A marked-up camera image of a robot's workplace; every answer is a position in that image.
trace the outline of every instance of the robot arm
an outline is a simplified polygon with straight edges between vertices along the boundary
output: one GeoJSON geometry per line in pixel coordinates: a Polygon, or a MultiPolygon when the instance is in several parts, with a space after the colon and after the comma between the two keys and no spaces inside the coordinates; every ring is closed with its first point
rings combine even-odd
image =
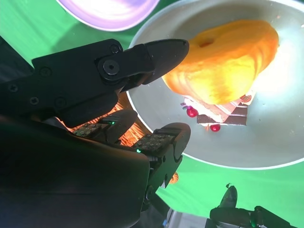
{"type": "Polygon", "coordinates": [[[158,79],[188,49],[163,40],[123,51],[106,40],[34,59],[33,75],[0,84],[0,226],[128,228],[151,204],[166,214],[155,193],[182,161],[189,126],[172,123],[126,147],[119,138],[135,111],[74,133],[41,121],[75,127],[104,115],[120,92],[158,79]]]}

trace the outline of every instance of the cherry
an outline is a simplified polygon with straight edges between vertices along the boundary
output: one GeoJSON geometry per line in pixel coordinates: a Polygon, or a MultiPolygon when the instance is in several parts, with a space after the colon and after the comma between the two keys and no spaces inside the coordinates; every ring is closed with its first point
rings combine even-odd
{"type": "Polygon", "coordinates": [[[211,131],[218,132],[220,130],[220,124],[214,124],[210,126],[211,131]]]}
{"type": "Polygon", "coordinates": [[[193,118],[193,117],[197,116],[198,114],[199,114],[199,112],[196,109],[194,109],[192,107],[187,108],[187,115],[189,117],[193,118]]]}

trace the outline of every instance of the orange bread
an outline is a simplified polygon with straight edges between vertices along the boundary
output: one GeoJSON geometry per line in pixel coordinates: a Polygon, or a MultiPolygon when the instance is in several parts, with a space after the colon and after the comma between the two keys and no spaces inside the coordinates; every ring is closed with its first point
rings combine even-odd
{"type": "Polygon", "coordinates": [[[239,20],[199,33],[186,58],[163,76],[174,92],[208,104],[237,100],[274,59],[278,34],[268,22],[239,20]]]}

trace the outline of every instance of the green backdrop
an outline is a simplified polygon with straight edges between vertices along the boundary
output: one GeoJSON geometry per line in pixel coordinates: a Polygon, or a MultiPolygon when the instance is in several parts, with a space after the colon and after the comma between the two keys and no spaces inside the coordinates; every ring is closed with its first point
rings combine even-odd
{"type": "MultiPolygon", "coordinates": [[[[153,14],[173,2],[161,0],[153,14]]],[[[0,1],[0,35],[28,62],[108,38],[117,39],[127,48],[143,23],[123,32],[105,32],[80,23],[55,0],[0,1]]],[[[179,182],[160,189],[158,194],[178,211],[208,217],[219,204],[226,184],[232,183],[238,190],[238,207],[253,209],[260,205],[293,226],[303,227],[303,170],[304,163],[275,170],[241,171],[184,157],[178,169],[179,182]]]]}

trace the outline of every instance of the screw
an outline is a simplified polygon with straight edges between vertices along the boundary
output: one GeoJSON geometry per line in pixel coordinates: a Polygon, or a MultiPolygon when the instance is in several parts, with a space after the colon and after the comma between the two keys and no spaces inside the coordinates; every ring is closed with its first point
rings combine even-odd
{"type": "Polygon", "coordinates": [[[154,190],[153,186],[150,185],[150,186],[148,187],[147,193],[146,193],[146,199],[147,199],[147,200],[151,200],[153,190],[154,190]]]}
{"type": "Polygon", "coordinates": [[[14,93],[18,91],[18,86],[16,86],[15,84],[11,84],[9,85],[8,89],[10,92],[14,93]]]}
{"type": "Polygon", "coordinates": [[[63,97],[58,97],[55,100],[55,106],[57,108],[63,108],[64,106],[66,106],[67,101],[63,98],[63,97]]]}
{"type": "Polygon", "coordinates": [[[37,105],[39,103],[39,99],[34,96],[29,99],[29,102],[31,105],[37,105]]]}
{"type": "Polygon", "coordinates": [[[120,51],[119,47],[115,44],[113,44],[112,46],[110,46],[110,50],[113,54],[116,54],[120,51]]]}
{"type": "Polygon", "coordinates": [[[107,60],[104,62],[104,71],[108,75],[116,75],[119,72],[119,65],[114,60],[107,60]]]}
{"type": "Polygon", "coordinates": [[[43,77],[48,77],[48,76],[51,76],[52,75],[52,71],[50,68],[48,67],[43,67],[40,69],[39,71],[40,75],[43,76],[43,77]]]}

